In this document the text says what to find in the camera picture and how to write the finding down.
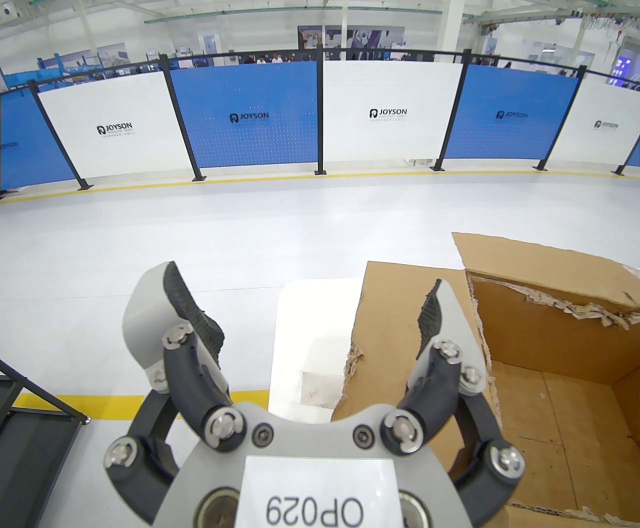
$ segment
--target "cardboard box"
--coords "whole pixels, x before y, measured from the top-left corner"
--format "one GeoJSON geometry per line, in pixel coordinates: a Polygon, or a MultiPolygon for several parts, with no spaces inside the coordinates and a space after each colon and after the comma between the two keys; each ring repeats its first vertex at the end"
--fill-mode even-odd
{"type": "MultiPolygon", "coordinates": [[[[333,419],[401,400],[420,346],[420,308],[443,278],[485,353],[485,396],[527,463],[511,506],[489,525],[640,521],[640,278],[583,253],[472,234],[454,240],[465,270],[368,263],[333,419]]],[[[454,420],[431,446],[451,467],[462,446],[454,420]]]]}

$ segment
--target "label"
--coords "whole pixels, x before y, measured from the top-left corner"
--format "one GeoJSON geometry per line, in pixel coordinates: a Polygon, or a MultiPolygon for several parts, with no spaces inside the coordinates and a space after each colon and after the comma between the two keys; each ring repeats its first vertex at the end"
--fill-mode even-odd
{"type": "Polygon", "coordinates": [[[248,456],[236,528],[401,528],[392,460],[248,456]]]}

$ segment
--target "black metal post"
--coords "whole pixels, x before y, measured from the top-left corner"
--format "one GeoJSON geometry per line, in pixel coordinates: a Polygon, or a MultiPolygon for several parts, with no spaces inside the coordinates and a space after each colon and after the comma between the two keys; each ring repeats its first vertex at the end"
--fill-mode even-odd
{"type": "Polygon", "coordinates": [[[173,105],[173,111],[175,112],[175,118],[178,120],[178,127],[182,134],[182,140],[184,146],[187,149],[187,155],[189,156],[189,162],[191,162],[191,168],[193,169],[193,175],[195,176],[192,181],[203,182],[207,177],[203,176],[200,172],[200,168],[196,163],[196,157],[193,155],[193,149],[191,148],[191,142],[187,134],[187,127],[184,126],[184,119],[182,119],[182,112],[180,111],[180,105],[178,104],[178,97],[175,94],[175,88],[173,86],[173,79],[171,78],[171,71],[169,69],[169,58],[166,53],[160,54],[160,67],[164,73],[164,81],[166,82],[166,88],[169,90],[169,98],[171,98],[171,104],[173,105]]]}
{"type": "Polygon", "coordinates": [[[58,148],[60,149],[60,152],[62,153],[62,157],[65,158],[65,161],[67,162],[67,165],[69,165],[71,172],[73,173],[74,177],[80,184],[80,188],[78,190],[86,191],[87,189],[91,189],[93,185],[89,185],[84,178],[80,178],[80,174],[78,174],[78,171],[76,170],[73,162],[71,161],[71,158],[67,154],[67,150],[65,149],[65,146],[62,144],[62,141],[60,141],[60,137],[58,136],[56,129],[53,127],[53,124],[51,123],[51,119],[49,119],[49,115],[47,114],[47,111],[44,109],[44,106],[42,105],[42,101],[40,100],[40,89],[38,88],[38,85],[35,83],[33,79],[30,79],[29,82],[27,83],[27,86],[29,86],[29,90],[31,90],[31,93],[33,94],[33,98],[36,102],[36,105],[38,105],[38,109],[42,114],[42,118],[44,119],[44,122],[49,127],[49,132],[51,132],[51,135],[53,136],[53,139],[55,140],[56,145],[58,146],[58,148]]]}
{"type": "Polygon", "coordinates": [[[48,393],[43,388],[33,383],[27,377],[23,376],[18,371],[12,369],[4,361],[0,360],[0,372],[5,373],[13,381],[21,385],[27,390],[30,390],[36,396],[42,398],[44,401],[51,403],[54,407],[57,407],[62,412],[67,413],[74,418],[78,418],[83,424],[87,424],[91,421],[91,418],[81,413],[79,410],[74,409],[69,404],[63,402],[61,399],[56,398],[53,394],[48,393]]]}
{"type": "Polygon", "coordinates": [[[580,85],[582,84],[582,80],[584,79],[584,74],[586,71],[587,71],[587,66],[585,64],[580,65],[580,67],[578,68],[578,73],[575,75],[576,79],[578,79],[578,82],[575,85],[575,90],[573,91],[571,99],[569,100],[569,105],[566,107],[566,111],[564,112],[562,121],[560,121],[560,126],[556,131],[556,136],[554,140],[551,142],[551,145],[549,146],[549,150],[545,158],[541,159],[540,162],[534,167],[535,170],[540,170],[540,171],[547,170],[545,169],[545,165],[547,164],[547,161],[549,161],[549,156],[551,156],[551,152],[553,151],[556,145],[556,141],[560,137],[560,132],[562,132],[562,129],[564,127],[564,122],[566,121],[567,117],[569,117],[569,112],[571,111],[571,107],[573,106],[575,96],[578,95],[578,90],[580,90],[580,85]]]}
{"type": "Polygon", "coordinates": [[[638,146],[639,143],[640,143],[640,136],[638,136],[638,139],[636,139],[636,142],[634,143],[634,146],[631,147],[631,151],[629,152],[629,155],[627,156],[627,159],[625,160],[624,164],[623,165],[618,165],[617,169],[611,171],[611,172],[613,172],[613,174],[616,174],[618,176],[624,176],[624,174],[622,174],[622,171],[627,166],[627,163],[629,163],[629,160],[631,159],[631,155],[634,153],[634,151],[636,150],[636,147],[638,146]]]}
{"type": "Polygon", "coordinates": [[[322,44],[316,47],[316,99],[317,99],[317,122],[318,122],[318,169],[316,176],[326,174],[323,168],[324,163],[324,51],[322,44]]]}
{"type": "Polygon", "coordinates": [[[458,81],[458,89],[456,90],[456,97],[453,100],[453,107],[451,108],[451,115],[449,116],[449,124],[447,125],[447,131],[444,134],[444,141],[442,142],[442,148],[440,149],[440,155],[436,160],[435,165],[429,167],[431,170],[440,172],[444,171],[442,168],[442,161],[444,155],[447,152],[447,146],[449,144],[449,138],[451,137],[451,131],[453,130],[453,122],[456,120],[456,114],[458,113],[458,106],[460,105],[460,98],[462,97],[462,88],[465,85],[465,78],[467,76],[467,70],[469,69],[469,63],[471,62],[471,48],[465,48],[462,53],[462,71],[460,72],[460,80],[458,81]]]}

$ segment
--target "perforated panel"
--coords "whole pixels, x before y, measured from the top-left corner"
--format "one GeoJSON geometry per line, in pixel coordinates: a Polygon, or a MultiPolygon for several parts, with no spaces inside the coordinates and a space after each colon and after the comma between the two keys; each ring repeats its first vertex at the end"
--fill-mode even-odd
{"type": "Polygon", "coordinates": [[[430,62],[325,62],[324,158],[437,157],[461,68],[430,62]]]}
{"type": "Polygon", "coordinates": [[[636,143],[636,147],[633,153],[631,153],[631,157],[629,158],[629,163],[627,163],[627,165],[640,167],[640,140],[636,143]]]}
{"type": "Polygon", "coordinates": [[[583,80],[550,159],[625,162],[640,136],[640,92],[583,80]]]}
{"type": "Polygon", "coordinates": [[[317,161],[315,62],[171,74],[199,167],[317,161]]]}
{"type": "Polygon", "coordinates": [[[40,99],[83,178],[191,166],[162,72],[77,84],[40,99]]]}
{"type": "Polygon", "coordinates": [[[0,97],[0,188],[72,180],[29,90],[0,97]]]}
{"type": "Polygon", "coordinates": [[[445,157],[547,155],[577,79],[470,65],[445,157]]]}

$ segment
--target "railing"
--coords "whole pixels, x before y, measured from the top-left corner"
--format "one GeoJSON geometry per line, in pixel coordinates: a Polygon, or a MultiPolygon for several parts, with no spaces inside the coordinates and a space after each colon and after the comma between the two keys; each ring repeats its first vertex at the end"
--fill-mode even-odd
{"type": "Polygon", "coordinates": [[[483,157],[538,160],[538,170],[592,161],[622,174],[640,136],[629,118],[640,115],[636,90],[639,81],[584,67],[470,50],[162,55],[2,94],[0,184],[76,178],[84,190],[98,176],[188,167],[198,182],[209,167],[300,162],[324,174],[325,161],[369,159],[434,159],[440,171],[446,159],[483,157]],[[276,57],[283,63],[258,67],[276,57]],[[507,62],[558,74],[487,67],[507,62]]]}

